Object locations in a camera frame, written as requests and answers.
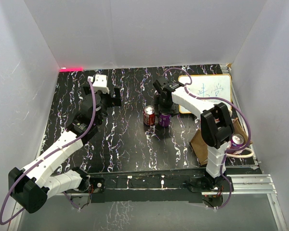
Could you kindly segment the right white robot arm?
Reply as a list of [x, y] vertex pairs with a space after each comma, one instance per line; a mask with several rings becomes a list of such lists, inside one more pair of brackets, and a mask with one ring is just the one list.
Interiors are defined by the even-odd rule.
[[221, 175], [225, 172], [226, 149], [235, 131], [228, 107], [201, 100], [187, 92], [187, 87], [178, 81], [169, 82], [161, 77], [153, 83], [158, 95], [155, 97], [161, 113], [174, 114], [174, 106], [183, 106], [200, 120], [200, 131], [207, 145], [208, 162], [205, 185], [211, 191], [222, 186]]

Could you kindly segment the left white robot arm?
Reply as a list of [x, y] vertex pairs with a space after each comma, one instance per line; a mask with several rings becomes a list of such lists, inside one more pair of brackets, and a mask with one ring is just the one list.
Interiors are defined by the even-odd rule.
[[9, 192], [24, 210], [37, 212], [46, 201], [70, 189], [85, 192], [90, 186], [87, 174], [79, 168], [52, 176], [53, 172], [73, 153], [81, 149], [98, 132], [107, 117], [107, 109], [121, 106], [118, 87], [112, 97], [108, 87], [84, 87], [85, 97], [71, 124], [43, 154], [22, 169], [14, 167], [8, 174]]

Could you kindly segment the red Coke can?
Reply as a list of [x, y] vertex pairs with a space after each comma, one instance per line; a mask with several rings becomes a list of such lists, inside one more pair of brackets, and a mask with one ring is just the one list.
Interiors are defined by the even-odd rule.
[[147, 126], [155, 124], [155, 109], [152, 105], [148, 105], [144, 108], [144, 124]]

